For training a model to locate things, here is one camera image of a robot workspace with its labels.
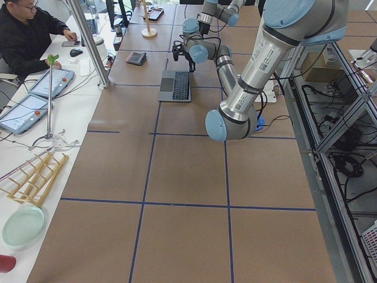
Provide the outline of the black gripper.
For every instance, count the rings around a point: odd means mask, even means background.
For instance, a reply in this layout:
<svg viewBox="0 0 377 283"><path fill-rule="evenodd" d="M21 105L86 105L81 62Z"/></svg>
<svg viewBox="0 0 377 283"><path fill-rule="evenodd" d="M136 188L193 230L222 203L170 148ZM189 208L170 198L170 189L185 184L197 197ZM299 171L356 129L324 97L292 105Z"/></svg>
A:
<svg viewBox="0 0 377 283"><path fill-rule="evenodd" d="M191 55L188 52L186 52L186 51L183 52L183 55L184 55L185 59L188 61L188 63L189 63L189 71L191 73L195 72L195 70L196 70L196 63L191 58Z"/></svg>

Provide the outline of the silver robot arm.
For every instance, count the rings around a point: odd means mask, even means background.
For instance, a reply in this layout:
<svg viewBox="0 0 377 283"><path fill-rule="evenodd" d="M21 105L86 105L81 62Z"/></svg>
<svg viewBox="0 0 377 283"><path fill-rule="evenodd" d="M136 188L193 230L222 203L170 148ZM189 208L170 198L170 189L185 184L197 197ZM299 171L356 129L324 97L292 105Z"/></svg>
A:
<svg viewBox="0 0 377 283"><path fill-rule="evenodd" d="M233 0L228 6L220 5L218 1L204 1L197 20L199 22L199 33L207 35L214 18L221 20L227 25L235 26L239 20L239 12L246 1Z"/></svg>
<svg viewBox="0 0 377 283"><path fill-rule="evenodd" d="M227 93L205 121L207 134L218 142L243 139L255 130L258 118L253 103L290 49L336 42L346 33L348 1L266 1L253 53L238 75L230 48L215 46L203 36L213 18L234 26L244 4L232 1L224 7L217 1L205 1L198 17L182 24L184 54L193 63L214 61Z"/></svg>

